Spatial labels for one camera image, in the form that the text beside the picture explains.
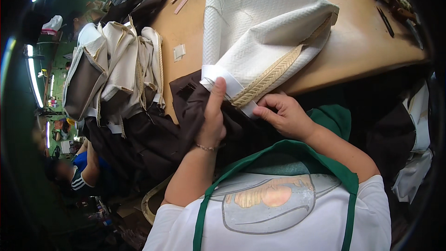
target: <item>cloth bundle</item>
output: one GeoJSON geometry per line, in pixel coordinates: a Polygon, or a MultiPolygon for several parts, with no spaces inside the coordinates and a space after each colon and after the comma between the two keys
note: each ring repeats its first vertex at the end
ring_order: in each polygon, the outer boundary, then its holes
{"type": "Polygon", "coordinates": [[[201,83],[223,76],[248,116],[263,95],[313,59],[339,8],[327,0],[206,0],[201,83]]]}
{"type": "Polygon", "coordinates": [[[150,27],[137,36],[131,17],[125,25],[87,24],[64,86],[66,113],[78,121],[84,116],[99,120],[102,114],[115,134],[122,133],[123,118],[147,110],[152,100],[163,108],[161,42],[150,27]]]}

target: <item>right hand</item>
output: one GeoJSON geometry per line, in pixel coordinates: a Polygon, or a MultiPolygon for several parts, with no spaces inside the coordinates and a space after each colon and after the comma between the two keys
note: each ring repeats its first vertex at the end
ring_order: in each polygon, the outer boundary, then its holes
{"type": "Polygon", "coordinates": [[[309,118],[301,105],[284,92],[266,94],[257,103],[253,114],[268,121],[283,136],[306,141],[315,131],[317,124],[309,118]],[[277,109],[277,114],[267,107],[277,109]]]}

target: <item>left hand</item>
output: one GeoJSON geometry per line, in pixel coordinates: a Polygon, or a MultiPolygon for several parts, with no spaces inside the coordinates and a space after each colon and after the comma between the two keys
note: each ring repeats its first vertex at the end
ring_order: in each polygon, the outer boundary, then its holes
{"type": "Polygon", "coordinates": [[[204,147],[217,147],[226,136],[226,128],[223,125],[221,105],[226,94],[226,81],[222,77],[215,80],[204,110],[204,124],[195,138],[195,142],[204,147]]]}

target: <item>wooden table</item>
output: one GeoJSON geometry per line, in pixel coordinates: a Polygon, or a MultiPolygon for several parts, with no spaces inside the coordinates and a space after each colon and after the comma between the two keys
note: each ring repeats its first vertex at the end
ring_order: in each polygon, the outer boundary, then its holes
{"type": "MultiPolygon", "coordinates": [[[[203,13],[206,0],[189,0],[178,14],[181,0],[168,3],[152,27],[163,37],[165,112],[176,121],[169,82],[201,69],[203,52],[203,13]],[[174,62],[173,48],[185,44],[186,55],[174,62]]],[[[387,33],[375,0],[329,0],[339,6],[339,16],[321,52],[279,88],[289,95],[319,89],[365,76],[425,62],[412,34],[386,14],[395,37],[387,33]]]]}

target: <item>printed graphic on shirt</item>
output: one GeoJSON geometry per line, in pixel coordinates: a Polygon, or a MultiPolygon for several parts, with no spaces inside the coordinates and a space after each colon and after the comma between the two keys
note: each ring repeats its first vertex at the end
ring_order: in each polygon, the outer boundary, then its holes
{"type": "Polygon", "coordinates": [[[296,226],[311,213],[318,198],[340,185],[339,179],[325,174],[239,179],[220,185],[211,200],[222,203],[228,230],[273,234],[296,226]]]}

